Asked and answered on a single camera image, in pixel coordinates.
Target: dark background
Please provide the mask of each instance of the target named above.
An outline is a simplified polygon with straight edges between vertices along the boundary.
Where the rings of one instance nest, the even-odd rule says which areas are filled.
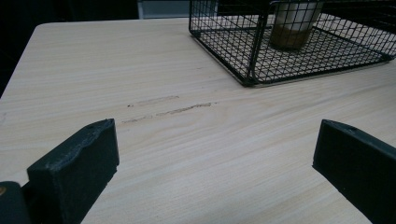
[[[137,0],[0,0],[0,97],[37,25],[133,19]]]

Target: black object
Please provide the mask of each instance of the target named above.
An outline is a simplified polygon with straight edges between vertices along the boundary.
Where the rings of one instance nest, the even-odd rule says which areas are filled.
[[[114,119],[95,122],[73,134],[27,169],[29,182],[22,192],[31,222],[80,223],[119,163]],[[22,206],[17,191],[7,190],[0,199],[5,195]],[[0,223],[16,223],[3,218],[19,216],[19,211],[0,210]]]
[[[396,1],[191,0],[189,29],[244,86],[396,57]]]
[[[313,167],[373,223],[396,223],[396,148],[325,119]]]

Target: wooden table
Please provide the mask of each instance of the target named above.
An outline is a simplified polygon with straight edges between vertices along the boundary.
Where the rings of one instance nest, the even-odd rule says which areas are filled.
[[[369,223],[311,165],[322,119],[396,146],[395,73],[247,89],[187,19],[41,25],[0,101],[0,180],[114,118],[120,166],[83,223]]]

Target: wire mesh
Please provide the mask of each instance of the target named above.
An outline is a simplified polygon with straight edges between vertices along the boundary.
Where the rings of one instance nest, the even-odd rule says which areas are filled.
[[[245,86],[393,60],[394,1],[191,0],[190,32]]]

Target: wood grain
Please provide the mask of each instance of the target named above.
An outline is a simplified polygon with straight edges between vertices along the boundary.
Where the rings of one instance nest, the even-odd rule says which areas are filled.
[[[83,223],[369,223],[311,165],[322,119],[396,146],[394,74],[246,89],[186,19],[41,25],[0,101],[0,180],[114,118],[119,170]]]

